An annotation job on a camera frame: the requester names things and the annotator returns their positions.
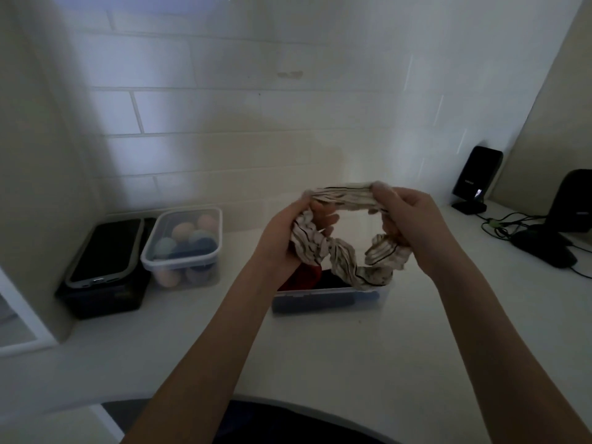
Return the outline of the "person's left hand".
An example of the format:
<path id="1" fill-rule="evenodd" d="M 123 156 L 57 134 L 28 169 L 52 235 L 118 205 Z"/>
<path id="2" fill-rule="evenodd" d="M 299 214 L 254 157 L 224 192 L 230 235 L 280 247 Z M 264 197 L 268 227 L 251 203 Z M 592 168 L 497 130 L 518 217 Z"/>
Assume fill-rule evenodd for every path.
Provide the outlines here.
<path id="1" fill-rule="evenodd" d="M 292 226 L 297 217 L 309 211 L 309 196 L 292 202 L 278 212 L 264 228 L 251 261 L 278 288 L 300 266 L 300 259 L 291 250 Z"/>

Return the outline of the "person's right hand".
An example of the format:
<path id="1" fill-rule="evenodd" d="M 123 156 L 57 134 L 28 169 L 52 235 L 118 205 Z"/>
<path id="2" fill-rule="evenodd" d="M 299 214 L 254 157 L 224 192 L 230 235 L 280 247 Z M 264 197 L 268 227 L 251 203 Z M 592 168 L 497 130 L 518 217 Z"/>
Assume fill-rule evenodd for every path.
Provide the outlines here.
<path id="1" fill-rule="evenodd" d="M 461 248 L 429 194 L 392 188 L 401 198 L 401 207 L 382 215 L 383 229 L 410 247 L 419 267 L 433 278 L 461 254 Z"/>

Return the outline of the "cream striped fabric scrunchie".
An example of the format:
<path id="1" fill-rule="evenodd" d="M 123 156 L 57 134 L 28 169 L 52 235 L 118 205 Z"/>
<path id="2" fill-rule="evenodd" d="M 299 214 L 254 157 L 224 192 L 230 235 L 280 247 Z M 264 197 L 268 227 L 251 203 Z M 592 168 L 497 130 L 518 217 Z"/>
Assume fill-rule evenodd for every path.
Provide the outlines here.
<path id="1" fill-rule="evenodd" d="M 352 183 L 318 188 L 307 193 L 311 200 L 332 204 L 338 211 L 387 213 L 374 198 L 371 186 L 370 182 Z M 302 263 L 320 266 L 328 257 L 332 274 L 359 291 L 390 284 L 394 271 L 403 270 L 412 255 L 409 246 L 386 234 L 377 234 L 365 252 L 364 265 L 360 266 L 355 249 L 349 243 L 340 238 L 327 237 L 317 230 L 311 209 L 303 211 L 294 220 L 291 242 Z"/>

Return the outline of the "person's right forearm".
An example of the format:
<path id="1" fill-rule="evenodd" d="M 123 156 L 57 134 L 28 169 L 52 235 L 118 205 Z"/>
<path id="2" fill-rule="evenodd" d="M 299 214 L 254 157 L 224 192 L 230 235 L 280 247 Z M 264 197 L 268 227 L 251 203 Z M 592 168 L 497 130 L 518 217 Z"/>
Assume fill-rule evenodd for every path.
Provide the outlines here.
<path id="1" fill-rule="evenodd" d="M 592 444 L 468 256 L 434 254 L 421 267 L 438 289 L 492 443 Z"/>

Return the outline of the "person's left forearm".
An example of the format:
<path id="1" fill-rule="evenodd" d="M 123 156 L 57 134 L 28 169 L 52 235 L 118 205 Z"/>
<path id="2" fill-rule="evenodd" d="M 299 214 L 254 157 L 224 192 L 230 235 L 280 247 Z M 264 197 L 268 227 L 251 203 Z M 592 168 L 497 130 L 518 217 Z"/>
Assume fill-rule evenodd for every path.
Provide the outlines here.
<path id="1" fill-rule="evenodd" d="M 120 444 L 211 444 L 277 290 L 300 266 L 251 257 Z"/>

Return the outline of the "black scrunchie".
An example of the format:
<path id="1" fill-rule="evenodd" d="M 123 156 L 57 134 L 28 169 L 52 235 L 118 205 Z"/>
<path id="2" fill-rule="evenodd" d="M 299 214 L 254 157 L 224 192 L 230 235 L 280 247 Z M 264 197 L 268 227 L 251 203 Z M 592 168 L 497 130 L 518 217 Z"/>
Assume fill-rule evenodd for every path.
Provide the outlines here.
<path id="1" fill-rule="evenodd" d="M 322 270 L 321 277 L 318 283 L 315 284 L 315 290 L 335 290 L 335 289 L 351 289 L 352 286 L 334 275 L 331 270 Z"/>

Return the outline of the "red scrunchie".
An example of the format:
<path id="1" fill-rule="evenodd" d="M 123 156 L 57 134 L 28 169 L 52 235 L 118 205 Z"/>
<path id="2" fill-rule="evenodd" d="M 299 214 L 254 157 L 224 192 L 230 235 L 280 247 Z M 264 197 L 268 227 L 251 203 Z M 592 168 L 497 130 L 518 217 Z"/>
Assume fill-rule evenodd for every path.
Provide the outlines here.
<path id="1" fill-rule="evenodd" d="M 295 272 L 283 283 L 278 292 L 312 290 L 320 282 L 323 270 L 321 266 L 301 263 Z"/>

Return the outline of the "clear plastic storage box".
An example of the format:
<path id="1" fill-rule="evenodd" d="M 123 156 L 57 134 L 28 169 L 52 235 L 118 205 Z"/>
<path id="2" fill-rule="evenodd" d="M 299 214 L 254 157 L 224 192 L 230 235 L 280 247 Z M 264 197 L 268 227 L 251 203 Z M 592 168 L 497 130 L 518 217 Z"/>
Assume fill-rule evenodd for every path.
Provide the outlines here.
<path id="1" fill-rule="evenodd" d="M 385 304 L 390 288 L 357 290 L 329 269 L 302 263 L 277 291 L 271 310 L 275 315 L 377 310 Z"/>

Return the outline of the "dark blue scrunchie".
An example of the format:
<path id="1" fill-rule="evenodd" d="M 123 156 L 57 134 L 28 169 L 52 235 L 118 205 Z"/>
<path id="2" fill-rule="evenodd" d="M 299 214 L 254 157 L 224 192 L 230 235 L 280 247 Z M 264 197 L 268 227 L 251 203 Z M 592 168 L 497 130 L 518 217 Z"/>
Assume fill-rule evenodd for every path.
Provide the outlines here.
<path id="1" fill-rule="evenodd" d="M 303 296 L 281 296 L 272 301 L 274 314 L 311 313 L 333 308 L 352 306 L 356 298 L 351 293 L 307 294 Z"/>

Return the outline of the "small black speaker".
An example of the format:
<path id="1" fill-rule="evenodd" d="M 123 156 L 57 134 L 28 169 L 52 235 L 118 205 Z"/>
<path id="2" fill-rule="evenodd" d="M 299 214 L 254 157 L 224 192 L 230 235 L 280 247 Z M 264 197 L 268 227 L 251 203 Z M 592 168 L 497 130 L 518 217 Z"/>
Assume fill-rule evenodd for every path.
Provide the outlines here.
<path id="1" fill-rule="evenodd" d="M 479 215 L 487 210 L 484 197 L 503 162 L 504 154 L 500 150 L 476 145 L 452 190 L 460 201 L 451 207 L 466 216 Z"/>

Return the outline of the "large black speaker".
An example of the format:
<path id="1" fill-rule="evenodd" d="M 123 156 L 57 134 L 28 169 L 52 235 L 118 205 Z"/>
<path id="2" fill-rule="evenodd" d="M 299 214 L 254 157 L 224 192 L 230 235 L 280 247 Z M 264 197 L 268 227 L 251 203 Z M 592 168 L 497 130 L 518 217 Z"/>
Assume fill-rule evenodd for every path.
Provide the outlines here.
<path id="1" fill-rule="evenodd" d="M 563 233 L 592 230 L 592 169 L 570 171 L 561 182 L 543 224 L 517 231 L 510 243 L 558 269 L 570 269 L 577 258 Z"/>

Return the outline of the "person's dark clothing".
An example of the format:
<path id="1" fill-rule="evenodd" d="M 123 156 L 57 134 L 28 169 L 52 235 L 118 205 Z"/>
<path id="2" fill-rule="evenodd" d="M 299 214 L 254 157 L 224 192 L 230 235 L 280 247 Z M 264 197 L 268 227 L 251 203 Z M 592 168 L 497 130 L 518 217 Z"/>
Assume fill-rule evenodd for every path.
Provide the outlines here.
<path id="1" fill-rule="evenodd" d="M 381 441 L 291 410 L 231 401 L 212 444 L 383 444 Z"/>

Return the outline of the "smartphone in grey case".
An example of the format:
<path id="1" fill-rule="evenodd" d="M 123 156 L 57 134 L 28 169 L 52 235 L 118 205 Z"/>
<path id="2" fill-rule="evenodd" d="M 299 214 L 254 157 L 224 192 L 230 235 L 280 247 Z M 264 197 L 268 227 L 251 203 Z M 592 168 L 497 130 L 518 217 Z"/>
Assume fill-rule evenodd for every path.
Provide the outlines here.
<path id="1" fill-rule="evenodd" d="M 97 225 L 70 266 L 65 285 L 80 290 L 130 275 L 139 260 L 144 227 L 142 218 Z"/>

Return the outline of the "black rectangular box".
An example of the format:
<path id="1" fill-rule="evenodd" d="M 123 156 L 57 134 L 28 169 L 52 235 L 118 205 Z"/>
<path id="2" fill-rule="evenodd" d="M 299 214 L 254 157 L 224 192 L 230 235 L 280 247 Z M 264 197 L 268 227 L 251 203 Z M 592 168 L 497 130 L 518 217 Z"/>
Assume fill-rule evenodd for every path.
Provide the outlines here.
<path id="1" fill-rule="evenodd" d="M 143 219 L 145 221 L 145 227 L 140 244 L 140 254 L 156 222 L 155 218 Z M 84 244 L 78 250 L 75 258 L 82 250 Z M 150 272 L 144 269 L 139 258 L 137 266 L 132 273 L 119 281 L 73 290 L 65 285 L 63 279 L 54 293 L 54 298 L 61 302 L 78 320 L 134 311 L 139 309 L 142 304 L 150 277 Z"/>

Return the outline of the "white frame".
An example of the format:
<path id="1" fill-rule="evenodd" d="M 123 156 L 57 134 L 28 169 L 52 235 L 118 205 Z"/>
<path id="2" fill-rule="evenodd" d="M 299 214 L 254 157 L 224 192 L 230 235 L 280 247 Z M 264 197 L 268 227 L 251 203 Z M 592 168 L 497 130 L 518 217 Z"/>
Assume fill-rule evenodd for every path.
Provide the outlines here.
<path id="1" fill-rule="evenodd" d="M 54 334 L 0 267 L 0 358 L 56 345 Z"/>

